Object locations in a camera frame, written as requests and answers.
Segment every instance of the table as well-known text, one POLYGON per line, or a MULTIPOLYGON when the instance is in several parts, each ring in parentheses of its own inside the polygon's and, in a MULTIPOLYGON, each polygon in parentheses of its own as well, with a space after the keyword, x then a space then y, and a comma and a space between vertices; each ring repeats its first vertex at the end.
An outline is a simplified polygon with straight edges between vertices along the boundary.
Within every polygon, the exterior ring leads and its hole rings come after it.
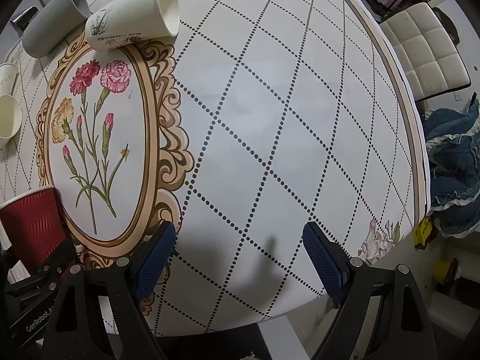
MULTIPOLYGON (((429 206, 410 88, 359 0, 179 4, 175 39, 96 53, 78 28, 40 60, 17 45, 25 117, 0 156, 0 199, 54 184, 87 268, 176 225, 176 254, 141 303, 156 335, 323 295, 307 221, 374 263, 429 206)), ((104 318, 116 333, 106 306, 104 318)))

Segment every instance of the red paper cup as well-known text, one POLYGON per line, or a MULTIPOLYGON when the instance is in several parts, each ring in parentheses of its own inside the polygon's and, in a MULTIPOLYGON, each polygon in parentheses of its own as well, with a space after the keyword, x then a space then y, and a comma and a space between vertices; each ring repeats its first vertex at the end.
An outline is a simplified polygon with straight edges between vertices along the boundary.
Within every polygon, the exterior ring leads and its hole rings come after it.
POLYGON ((22 193, 0 205, 0 221, 15 256, 31 275, 65 239, 52 185, 22 193))

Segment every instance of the dotted diamond pattern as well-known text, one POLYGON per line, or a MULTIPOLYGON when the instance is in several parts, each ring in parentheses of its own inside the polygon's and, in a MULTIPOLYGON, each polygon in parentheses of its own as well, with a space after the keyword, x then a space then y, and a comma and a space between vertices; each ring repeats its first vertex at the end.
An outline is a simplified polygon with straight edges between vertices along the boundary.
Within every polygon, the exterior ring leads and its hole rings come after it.
MULTIPOLYGON (((110 1, 88 0, 92 11, 110 1)), ((195 167, 178 194, 182 230, 172 277, 155 288, 146 317, 156 335, 241 326, 322 295, 302 245, 307 221, 351 255, 372 218, 381 229, 399 221, 405 232, 413 221, 408 142, 393 86, 343 0, 179 2, 179 111, 203 130, 190 138, 195 167)), ((22 72, 14 96, 23 124, 0 151, 0 201, 38 185, 35 117, 64 47, 41 60, 21 44, 10 54, 22 72)), ((104 318, 117 333, 111 313, 104 318)))

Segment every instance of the white paper cup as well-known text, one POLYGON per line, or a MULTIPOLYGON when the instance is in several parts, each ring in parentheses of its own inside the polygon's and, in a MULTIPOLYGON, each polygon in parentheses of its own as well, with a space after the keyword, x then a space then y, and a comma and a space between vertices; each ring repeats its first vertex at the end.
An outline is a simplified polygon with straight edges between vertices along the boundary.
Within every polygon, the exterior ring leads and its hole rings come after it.
POLYGON ((87 20, 85 35, 96 51, 106 51, 125 44, 179 31, 178 0, 114 0, 87 20))
POLYGON ((17 74, 18 68, 14 64, 10 62, 0 64, 0 96, 11 95, 17 74))
POLYGON ((7 144, 22 125, 22 108, 9 94, 0 96, 0 149, 7 144))
POLYGON ((23 48, 33 58, 42 58, 89 16, 87 0, 51 0, 23 33, 23 48))

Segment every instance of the paper cup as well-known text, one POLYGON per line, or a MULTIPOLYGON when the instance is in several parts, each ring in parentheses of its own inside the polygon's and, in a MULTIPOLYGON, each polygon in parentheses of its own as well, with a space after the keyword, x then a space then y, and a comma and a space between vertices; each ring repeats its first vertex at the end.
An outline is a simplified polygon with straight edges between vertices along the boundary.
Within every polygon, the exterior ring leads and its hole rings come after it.
POLYGON ((89 16, 87 0, 51 0, 23 33, 23 48, 33 58, 42 58, 89 16))
POLYGON ((7 144, 22 125, 22 108, 9 94, 0 96, 0 149, 7 144))
POLYGON ((35 188, 0 204, 0 220, 15 256, 34 275, 65 239, 53 185, 35 188))
POLYGON ((11 95, 14 90, 18 68, 10 62, 0 64, 0 96, 11 95))
POLYGON ((179 25, 178 0, 114 0, 87 20, 85 35, 94 50, 106 51, 176 36, 179 25))

